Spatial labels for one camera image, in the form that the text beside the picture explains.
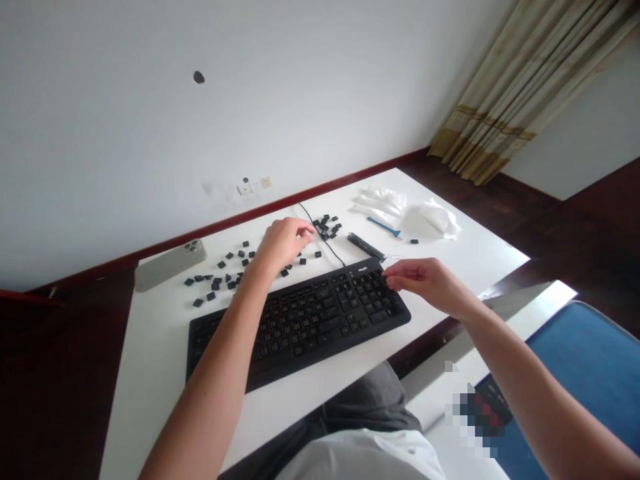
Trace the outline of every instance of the hole in wall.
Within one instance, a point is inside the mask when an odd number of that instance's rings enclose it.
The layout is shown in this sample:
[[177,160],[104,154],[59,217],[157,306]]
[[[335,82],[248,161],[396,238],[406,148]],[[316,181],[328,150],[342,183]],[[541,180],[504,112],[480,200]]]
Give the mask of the hole in wall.
[[193,72],[193,81],[200,85],[205,82],[205,76],[199,70],[196,70]]

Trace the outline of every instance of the forearm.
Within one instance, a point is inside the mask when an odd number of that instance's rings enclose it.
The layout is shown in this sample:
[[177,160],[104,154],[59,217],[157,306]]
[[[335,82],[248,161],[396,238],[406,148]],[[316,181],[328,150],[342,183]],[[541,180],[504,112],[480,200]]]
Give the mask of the forearm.
[[463,320],[550,478],[626,478],[638,457],[578,403],[491,310]]
[[253,342],[272,280],[270,269],[254,263],[247,268],[141,478],[216,478],[242,409]]

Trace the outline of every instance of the white shirt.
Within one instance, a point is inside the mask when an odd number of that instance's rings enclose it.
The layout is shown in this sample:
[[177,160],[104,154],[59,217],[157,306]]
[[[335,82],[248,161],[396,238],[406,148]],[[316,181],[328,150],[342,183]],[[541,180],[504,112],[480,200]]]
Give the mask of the white shirt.
[[310,442],[276,480],[445,480],[431,444],[416,430],[344,430]]

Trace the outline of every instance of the person's left hand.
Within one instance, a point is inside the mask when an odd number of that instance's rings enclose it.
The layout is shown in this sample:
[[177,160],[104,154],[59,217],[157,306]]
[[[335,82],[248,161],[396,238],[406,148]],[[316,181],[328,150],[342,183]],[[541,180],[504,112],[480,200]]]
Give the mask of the person's left hand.
[[291,217],[276,220],[267,228],[252,263],[276,275],[313,241],[314,233],[315,227],[305,220]]

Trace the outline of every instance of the dark wooden floor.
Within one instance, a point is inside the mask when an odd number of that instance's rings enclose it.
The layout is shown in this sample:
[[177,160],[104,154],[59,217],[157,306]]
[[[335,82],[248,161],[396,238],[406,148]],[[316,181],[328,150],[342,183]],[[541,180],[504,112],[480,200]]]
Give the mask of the dark wooden floor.
[[[637,209],[621,227],[590,212],[584,196],[560,203],[503,175],[479,189],[433,159],[401,169],[530,256],[495,294],[560,279],[640,337],[640,243],[624,227]],[[65,293],[64,309],[0,302],[4,477],[98,477],[132,291],[127,270]],[[394,368],[403,376],[460,331],[445,320],[394,355]]]

